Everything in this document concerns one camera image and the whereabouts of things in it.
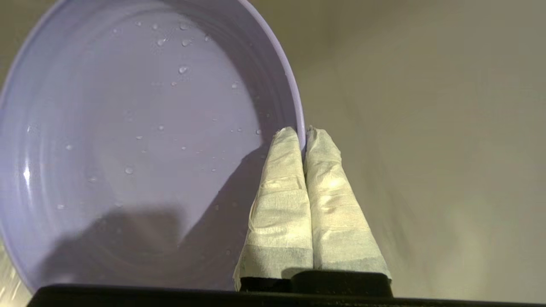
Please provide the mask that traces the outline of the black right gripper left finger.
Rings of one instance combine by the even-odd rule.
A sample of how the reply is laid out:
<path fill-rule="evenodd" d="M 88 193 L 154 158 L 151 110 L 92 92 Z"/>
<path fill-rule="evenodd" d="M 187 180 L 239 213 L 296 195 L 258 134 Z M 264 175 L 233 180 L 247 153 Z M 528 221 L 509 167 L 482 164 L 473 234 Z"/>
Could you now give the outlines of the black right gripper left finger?
<path fill-rule="evenodd" d="M 311 210 L 298 134 L 285 127 L 273 136 L 248 217 L 233 279 L 291 278 L 314 267 Z"/>

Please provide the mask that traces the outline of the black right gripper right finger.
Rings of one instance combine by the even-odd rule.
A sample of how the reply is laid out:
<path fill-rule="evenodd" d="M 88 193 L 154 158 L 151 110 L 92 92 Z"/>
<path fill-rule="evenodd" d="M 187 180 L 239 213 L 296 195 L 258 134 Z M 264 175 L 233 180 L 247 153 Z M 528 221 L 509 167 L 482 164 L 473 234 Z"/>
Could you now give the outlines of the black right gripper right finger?
<path fill-rule="evenodd" d="M 319 128 L 307 130 L 305 178 L 314 268 L 392 276 L 343 169 L 339 148 Z"/>

